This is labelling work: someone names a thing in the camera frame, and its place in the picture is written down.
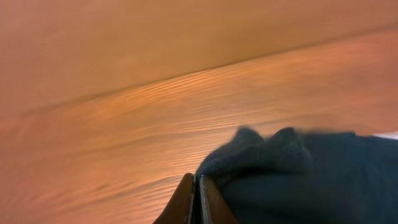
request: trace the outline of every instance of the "wooden surface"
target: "wooden surface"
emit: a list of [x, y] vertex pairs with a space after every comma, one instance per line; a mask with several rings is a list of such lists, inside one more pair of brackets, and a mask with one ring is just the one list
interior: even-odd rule
[[398, 29], [0, 121], [0, 223], [150, 223], [241, 124], [398, 129]]
[[1, 0], [0, 118], [395, 22], [396, 0]]

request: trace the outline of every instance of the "dark blue cloth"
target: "dark blue cloth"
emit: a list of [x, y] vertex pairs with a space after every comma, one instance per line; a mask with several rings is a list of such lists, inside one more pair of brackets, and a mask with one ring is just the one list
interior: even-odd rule
[[355, 133], [269, 138], [241, 128], [197, 176], [211, 177], [239, 223], [398, 223], [398, 141]]

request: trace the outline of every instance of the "dark fabric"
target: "dark fabric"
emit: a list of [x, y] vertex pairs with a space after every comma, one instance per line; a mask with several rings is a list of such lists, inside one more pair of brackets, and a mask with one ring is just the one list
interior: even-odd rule
[[241, 128], [197, 170], [239, 223], [398, 223], [398, 141]]

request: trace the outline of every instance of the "wooden floor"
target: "wooden floor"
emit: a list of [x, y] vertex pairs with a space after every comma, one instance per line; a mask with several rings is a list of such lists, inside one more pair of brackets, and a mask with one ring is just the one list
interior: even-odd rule
[[0, 121], [0, 223], [150, 223], [237, 126], [398, 129], [398, 29]]

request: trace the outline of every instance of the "crumpled fabric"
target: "crumpled fabric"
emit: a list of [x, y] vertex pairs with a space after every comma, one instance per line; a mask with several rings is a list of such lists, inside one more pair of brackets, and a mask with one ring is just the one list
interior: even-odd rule
[[398, 223], [398, 141], [355, 133], [269, 138], [249, 128], [213, 151], [213, 179], [239, 223]]

